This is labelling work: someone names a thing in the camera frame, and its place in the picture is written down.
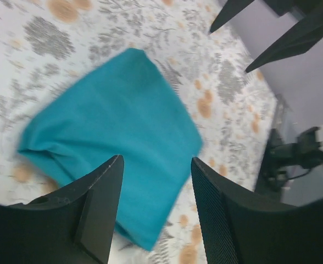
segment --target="teal fabric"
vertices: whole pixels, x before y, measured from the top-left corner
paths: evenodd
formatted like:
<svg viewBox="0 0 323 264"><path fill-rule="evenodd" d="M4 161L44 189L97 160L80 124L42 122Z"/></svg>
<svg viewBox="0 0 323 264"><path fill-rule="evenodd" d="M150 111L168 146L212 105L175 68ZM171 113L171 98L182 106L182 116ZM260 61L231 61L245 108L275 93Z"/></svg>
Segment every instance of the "teal fabric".
<svg viewBox="0 0 323 264"><path fill-rule="evenodd" d="M201 145L157 67L143 51L128 49L40 112L23 132L18 152L61 186L123 155L115 229L151 250Z"/></svg>

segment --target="table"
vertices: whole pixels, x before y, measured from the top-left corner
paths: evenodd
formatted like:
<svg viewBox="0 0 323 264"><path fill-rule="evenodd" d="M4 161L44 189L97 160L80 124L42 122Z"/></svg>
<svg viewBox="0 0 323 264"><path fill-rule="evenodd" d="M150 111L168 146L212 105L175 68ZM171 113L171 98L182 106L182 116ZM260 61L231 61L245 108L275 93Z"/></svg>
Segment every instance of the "table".
<svg viewBox="0 0 323 264"><path fill-rule="evenodd" d="M253 190L276 99L240 37L208 35L216 0L0 1L0 203L27 203L56 183L15 154L30 118L128 47L147 52L196 123L200 158ZM206 263L190 180L152 252L114 235L109 264Z"/></svg>

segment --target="cable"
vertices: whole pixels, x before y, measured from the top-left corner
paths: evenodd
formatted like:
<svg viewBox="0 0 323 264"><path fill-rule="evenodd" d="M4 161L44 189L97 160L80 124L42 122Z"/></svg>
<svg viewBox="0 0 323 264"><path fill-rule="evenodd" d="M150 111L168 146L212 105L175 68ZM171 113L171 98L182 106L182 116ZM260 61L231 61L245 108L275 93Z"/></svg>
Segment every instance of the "cable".
<svg viewBox="0 0 323 264"><path fill-rule="evenodd" d="M313 169L308 169L305 173L299 175L299 176L295 176L295 177L292 177L292 178L288 178L287 181L289 180L295 180L295 179L298 179L298 178L301 178L301 177L304 177L306 176L307 174L309 174Z"/></svg>

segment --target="tablecloth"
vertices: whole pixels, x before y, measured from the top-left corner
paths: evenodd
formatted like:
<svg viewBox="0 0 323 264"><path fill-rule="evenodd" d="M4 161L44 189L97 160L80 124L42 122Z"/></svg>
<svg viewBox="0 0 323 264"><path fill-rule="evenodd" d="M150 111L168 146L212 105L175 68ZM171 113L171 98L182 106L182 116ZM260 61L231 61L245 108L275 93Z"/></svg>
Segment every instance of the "tablecloth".
<svg viewBox="0 0 323 264"><path fill-rule="evenodd" d="M220 9L216 0L0 0L0 203L57 188L15 154L21 131L128 47L145 50L182 99L204 141L200 158L252 190L276 99L260 71L244 73L252 59L229 24L208 34ZM206 263L191 180L152 252L114 235L116 263Z"/></svg>

